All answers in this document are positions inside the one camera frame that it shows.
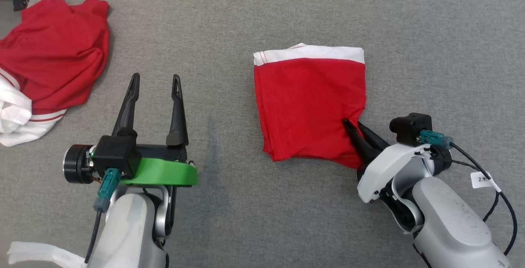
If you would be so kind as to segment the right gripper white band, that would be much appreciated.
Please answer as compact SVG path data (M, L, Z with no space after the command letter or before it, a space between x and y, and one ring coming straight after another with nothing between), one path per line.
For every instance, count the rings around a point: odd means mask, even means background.
M379 199L379 192L399 173L401 182L409 184L431 176L431 165L427 164L431 157L429 144L417 147L401 143L390 145L360 121L357 126L349 119L343 119L342 123L362 162L372 161L357 186L363 202Z

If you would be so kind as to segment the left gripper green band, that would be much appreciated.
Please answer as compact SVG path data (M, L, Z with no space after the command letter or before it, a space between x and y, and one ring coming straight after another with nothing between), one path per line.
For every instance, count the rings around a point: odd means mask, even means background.
M112 136L121 131L133 130L135 104L139 99L138 72L131 77ZM126 185L193 186L198 184L198 171L192 160L187 160L185 146L189 144L182 85L178 75L173 76L173 109L166 145L138 145L142 156L132 179L122 179Z

